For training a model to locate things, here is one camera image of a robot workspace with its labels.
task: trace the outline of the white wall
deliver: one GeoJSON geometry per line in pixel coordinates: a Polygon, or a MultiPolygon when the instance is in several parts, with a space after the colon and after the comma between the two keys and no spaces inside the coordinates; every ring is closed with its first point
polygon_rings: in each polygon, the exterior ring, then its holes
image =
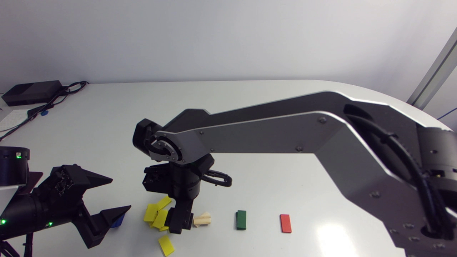
{"type": "Polygon", "coordinates": [[[0,91],[92,83],[321,79],[407,100],[455,0],[1,0],[0,91]]]}

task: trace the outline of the silver arm panel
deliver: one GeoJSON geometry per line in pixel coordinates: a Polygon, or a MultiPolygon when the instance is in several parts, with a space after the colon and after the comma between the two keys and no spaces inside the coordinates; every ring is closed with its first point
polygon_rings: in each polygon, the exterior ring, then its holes
{"type": "MultiPolygon", "coordinates": [[[[416,188],[393,174],[346,120],[330,112],[295,113],[176,133],[164,129],[154,135],[157,140],[152,146],[166,148],[171,155],[150,153],[151,158],[179,164],[212,152],[314,153],[341,193],[381,220],[395,246],[404,248],[407,256],[457,256],[455,239],[445,241],[421,233],[425,214],[416,188]]],[[[457,215],[447,210],[452,222],[457,222],[457,215]]]]}

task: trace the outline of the black box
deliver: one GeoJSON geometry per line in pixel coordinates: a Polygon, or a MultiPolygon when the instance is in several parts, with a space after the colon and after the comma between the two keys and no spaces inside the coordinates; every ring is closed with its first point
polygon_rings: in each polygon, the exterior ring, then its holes
{"type": "Polygon", "coordinates": [[[8,106],[49,102],[62,88],[58,80],[18,84],[2,95],[8,106]]]}

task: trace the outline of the robotic arm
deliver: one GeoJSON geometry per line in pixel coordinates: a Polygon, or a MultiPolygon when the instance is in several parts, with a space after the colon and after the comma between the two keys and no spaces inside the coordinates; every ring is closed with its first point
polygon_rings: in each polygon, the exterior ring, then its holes
{"type": "Polygon", "coordinates": [[[26,235],[24,257],[32,257],[33,233],[72,222],[87,248],[101,243],[111,225],[129,209],[123,206],[90,215],[82,200],[87,189],[106,185],[111,178],[80,166],[54,167],[35,187],[43,173],[28,170],[30,150],[0,147],[0,254],[19,257],[4,240],[26,235]]]}
{"type": "Polygon", "coordinates": [[[169,162],[146,168],[143,185],[176,199],[166,222],[172,233],[190,229],[200,180],[231,184],[209,169],[211,153],[314,153],[407,256],[457,256],[457,135],[391,106],[321,92],[217,114],[188,109],[164,127],[139,122],[133,144],[169,162]]]}

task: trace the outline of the blue block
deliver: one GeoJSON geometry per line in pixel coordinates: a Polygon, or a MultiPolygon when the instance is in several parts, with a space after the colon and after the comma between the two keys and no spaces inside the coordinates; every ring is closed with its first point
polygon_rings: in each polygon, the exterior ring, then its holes
{"type": "Polygon", "coordinates": [[[122,224],[122,221],[124,220],[124,215],[122,215],[119,219],[116,220],[116,222],[113,223],[113,225],[111,225],[111,228],[117,228],[119,227],[121,224],[122,224]]]}

